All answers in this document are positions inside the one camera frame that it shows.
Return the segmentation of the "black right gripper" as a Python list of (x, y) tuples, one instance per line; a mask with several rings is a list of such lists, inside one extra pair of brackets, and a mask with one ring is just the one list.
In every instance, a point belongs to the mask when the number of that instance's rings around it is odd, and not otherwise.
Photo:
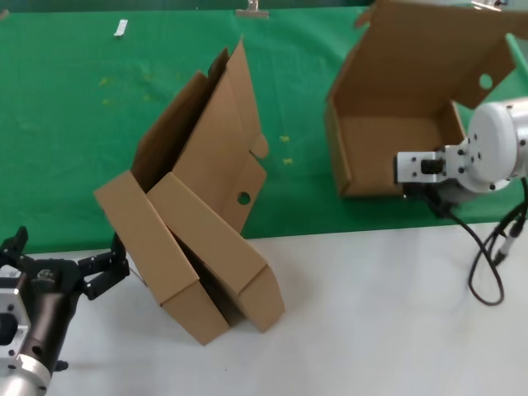
[(403, 196), (409, 200), (424, 202), (437, 218), (449, 218), (452, 205), (443, 200), (438, 192), (429, 184), (406, 183), (403, 184)]

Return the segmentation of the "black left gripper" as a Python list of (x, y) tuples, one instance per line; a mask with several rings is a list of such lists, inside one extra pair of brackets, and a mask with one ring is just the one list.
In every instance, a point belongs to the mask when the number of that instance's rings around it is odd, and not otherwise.
[(108, 252), (76, 263), (66, 259), (34, 259), (24, 256), (28, 232), (21, 226), (1, 245), (1, 267), (18, 268), (29, 286), (30, 329), (21, 354), (36, 359), (48, 371), (64, 371), (59, 359), (69, 324), (83, 292), (95, 300), (130, 274), (126, 250), (114, 233)]

